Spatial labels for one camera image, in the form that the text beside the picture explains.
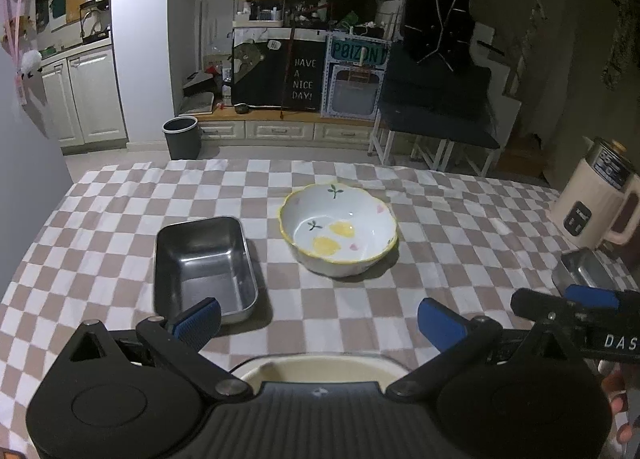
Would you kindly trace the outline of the person's right hand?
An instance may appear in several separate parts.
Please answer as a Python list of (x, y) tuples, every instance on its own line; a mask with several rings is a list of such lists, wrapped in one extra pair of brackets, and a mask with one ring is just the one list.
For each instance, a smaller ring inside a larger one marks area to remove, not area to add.
[[(614, 368), (602, 380), (601, 387), (610, 402), (612, 415), (614, 417), (620, 413), (628, 415), (626, 382), (620, 368)], [(632, 435), (634, 435), (634, 427), (631, 424), (630, 417), (627, 417), (627, 421), (617, 430), (616, 441), (619, 442), (620, 445), (626, 445), (631, 441)]]

